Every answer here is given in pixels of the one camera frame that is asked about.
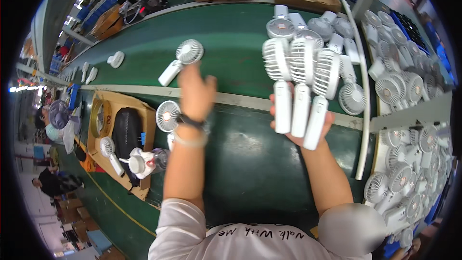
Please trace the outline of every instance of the purple fan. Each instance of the purple fan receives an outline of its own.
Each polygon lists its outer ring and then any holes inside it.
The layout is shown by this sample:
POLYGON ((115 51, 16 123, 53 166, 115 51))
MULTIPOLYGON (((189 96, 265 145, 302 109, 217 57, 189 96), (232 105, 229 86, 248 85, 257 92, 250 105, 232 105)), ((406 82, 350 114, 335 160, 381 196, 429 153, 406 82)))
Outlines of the purple fan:
POLYGON ((61 100, 54 101, 48 111, 50 123, 58 130, 64 129, 69 121, 70 114, 71 111, 67 109, 66 103, 61 100))

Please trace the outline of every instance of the worker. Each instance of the worker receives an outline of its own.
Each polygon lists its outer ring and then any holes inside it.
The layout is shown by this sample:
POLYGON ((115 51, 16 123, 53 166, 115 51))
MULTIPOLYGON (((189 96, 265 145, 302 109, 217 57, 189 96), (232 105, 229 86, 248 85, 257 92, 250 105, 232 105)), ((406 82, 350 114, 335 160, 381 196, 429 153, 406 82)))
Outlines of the worker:
POLYGON ((47 167, 40 173, 38 178, 32 179, 32 184, 40 188, 43 193, 51 198, 61 199, 61 195, 72 192, 77 188, 84 188, 84 182, 81 177, 74 175, 55 175, 58 166, 47 167))
POLYGON ((47 107, 41 107, 37 110, 35 114, 35 127, 37 129, 45 129, 45 132, 50 140, 58 144, 64 144, 63 129, 59 130, 55 128, 49 120, 48 109, 47 107))
MULTIPOLYGON (((186 66, 178 83, 182 95, 182 120, 174 130, 175 147, 165 172, 157 237, 149 248, 148 259, 344 259, 302 230, 277 223, 234 223, 207 232, 202 198, 207 135, 200 124, 214 105, 217 83, 211 76, 202 80, 199 63, 186 66)), ((274 115, 274 106, 270 113, 274 115)), ((304 149, 302 138, 286 134, 301 147, 320 216, 332 207, 353 202, 348 179, 325 139, 333 122, 334 114, 327 112, 316 150, 304 149)), ((274 128, 275 122, 272 121, 270 126, 274 128)), ((371 254, 354 259, 371 259, 371 254)))

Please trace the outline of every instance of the bracelet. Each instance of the bracelet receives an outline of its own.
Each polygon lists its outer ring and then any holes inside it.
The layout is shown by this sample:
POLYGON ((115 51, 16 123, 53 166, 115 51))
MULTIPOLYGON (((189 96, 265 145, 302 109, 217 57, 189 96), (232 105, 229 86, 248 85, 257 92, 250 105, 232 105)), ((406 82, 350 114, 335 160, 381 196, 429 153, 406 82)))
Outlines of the bracelet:
POLYGON ((173 137, 175 138, 175 143, 179 143, 183 146, 190 148, 203 148, 205 147, 208 141, 208 136, 204 131, 202 131, 202 139, 195 141, 187 141, 180 138, 180 136, 178 136, 178 134, 176 133, 176 129, 173 130, 173 137))

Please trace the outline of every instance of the black wristband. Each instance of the black wristband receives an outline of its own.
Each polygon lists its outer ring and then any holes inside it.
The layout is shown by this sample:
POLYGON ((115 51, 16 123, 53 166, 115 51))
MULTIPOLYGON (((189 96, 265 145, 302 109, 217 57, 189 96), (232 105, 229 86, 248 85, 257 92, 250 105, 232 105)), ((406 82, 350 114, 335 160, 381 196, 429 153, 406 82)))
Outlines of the black wristband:
POLYGON ((200 131, 204 130, 202 128, 202 125, 204 124, 204 122, 198 122, 198 121, 192 120, 184 113, 180 114, 180 116, 178 117, 178 124, 182 124, 182 123, 193 126, 200 131))

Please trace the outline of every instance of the black bag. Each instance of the black bag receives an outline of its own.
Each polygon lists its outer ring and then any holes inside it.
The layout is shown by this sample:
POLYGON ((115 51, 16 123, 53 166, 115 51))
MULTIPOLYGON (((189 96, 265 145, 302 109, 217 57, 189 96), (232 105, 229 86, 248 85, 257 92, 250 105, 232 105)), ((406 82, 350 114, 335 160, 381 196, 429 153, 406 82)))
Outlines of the black bag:
MULTIPOLYGON (((115 155, 118 158, 130 158, 130 152, 134 148, 142 148, 141 133, 143 126, 138 112, 134 108, 121 108, 114 120, 114 129, 112 130, 112 140, 115 146, 115 155)), ((120 162, 125 173, 130 178, 132 188, 140 185, 140 179, 136 177, 127 163, 120 162)))

